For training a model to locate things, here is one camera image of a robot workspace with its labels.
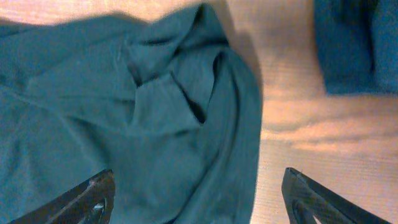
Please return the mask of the black t-shirt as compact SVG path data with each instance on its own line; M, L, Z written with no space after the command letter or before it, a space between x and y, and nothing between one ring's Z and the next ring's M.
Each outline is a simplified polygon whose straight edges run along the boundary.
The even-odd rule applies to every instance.
M103 169L112 223L249 223L262 100L209 4L1 26L1 222Z

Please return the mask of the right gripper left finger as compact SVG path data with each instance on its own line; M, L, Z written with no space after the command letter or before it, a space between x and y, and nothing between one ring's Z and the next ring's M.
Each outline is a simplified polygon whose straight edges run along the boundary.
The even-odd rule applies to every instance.
M115 191L113 171L105 169L10 224L108 224Z

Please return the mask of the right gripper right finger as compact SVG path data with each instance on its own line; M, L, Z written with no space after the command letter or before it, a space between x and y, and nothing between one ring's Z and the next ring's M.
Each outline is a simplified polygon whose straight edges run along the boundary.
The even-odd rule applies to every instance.
M290 224L390 224L291 167L284 172L282 195Z

